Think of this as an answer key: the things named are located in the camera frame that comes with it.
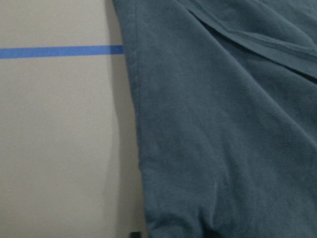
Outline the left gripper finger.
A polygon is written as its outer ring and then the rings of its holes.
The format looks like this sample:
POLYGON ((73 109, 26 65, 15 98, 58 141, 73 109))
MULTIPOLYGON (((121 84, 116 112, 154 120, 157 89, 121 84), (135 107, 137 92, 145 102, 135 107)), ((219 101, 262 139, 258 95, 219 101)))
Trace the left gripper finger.
POLYGON ((131 232, 129 238, 141 238, 141 232, 131 232))

